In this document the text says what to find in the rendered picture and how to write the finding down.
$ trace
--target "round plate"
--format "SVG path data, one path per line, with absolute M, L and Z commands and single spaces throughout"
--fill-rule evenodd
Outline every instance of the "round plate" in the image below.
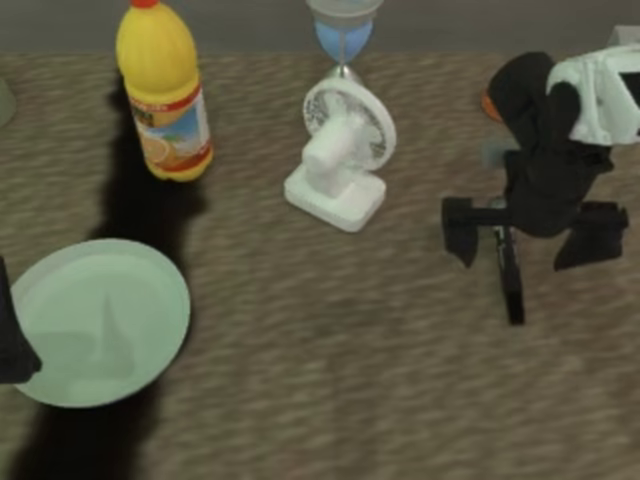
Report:
M 16 387 L 58 407 L 96 407 L 141 390 L 169 366 L 189 326 L 189 291 L 176 266 L 127 240 L 55 252 L 11 292 L 43 364 Z
M 325 78 L 316 84 L 304 99 L 302 114 L 312 136 L 332 116 L 356 114 L 367 120 L 362 141 L 347 159 L 352 168 L 377 170 L 396 148 L 396 127 L 387 108 L 368 89 L 344 78 Z

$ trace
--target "bottle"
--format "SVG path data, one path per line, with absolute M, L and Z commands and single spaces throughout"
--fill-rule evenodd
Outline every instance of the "bottle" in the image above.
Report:
M 147 167 L 163 180 L 195 180 L 213 145 L 189 29 L 158 0 L 131 0 L 116 57 Z

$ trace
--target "bear ear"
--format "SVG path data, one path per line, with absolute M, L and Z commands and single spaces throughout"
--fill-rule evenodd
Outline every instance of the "bear ear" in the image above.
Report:
M 581 112 L 580 93 L 567 82 L 553 86 L 547 96 L 550 114 L 551 141 L 554 145 L 569 141 L 569 135 Z

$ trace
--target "bottle label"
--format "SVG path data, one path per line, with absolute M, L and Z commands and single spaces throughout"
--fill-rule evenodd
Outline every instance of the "bottle label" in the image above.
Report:
M 149 105 L 129 97 L 146 161 L 164 172 L 189 170 L 211 152 L 202 86 L 168 105 Z

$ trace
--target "black object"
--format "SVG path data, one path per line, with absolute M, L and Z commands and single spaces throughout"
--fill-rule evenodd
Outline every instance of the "black object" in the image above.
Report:
M 0 257 L 0 384 L 26 383 L 41 369 L 42 361 L 20 328 L 7 268 Z
M 504 152 L 503 208 L 476 208 L 469 198 L 445 198 L 445 247 L 468 268 L 478 249 L 478 227 L 492 227 L 502 290 L 512 325 L 525 322 L 515 230 L 551 238 L 570 230 L 558 253 L 557 270 L 618 258 L 629 221 L 612 202 L 585 202 L 596 178 L 613 170 L 610 147 L 587 145 L 569 135 L 581 112 L 580 95 L 568 83 L 547 94 L 554 62 L 546 53 L 527 53 L 503 66 L 488 94 L 519 150 Z

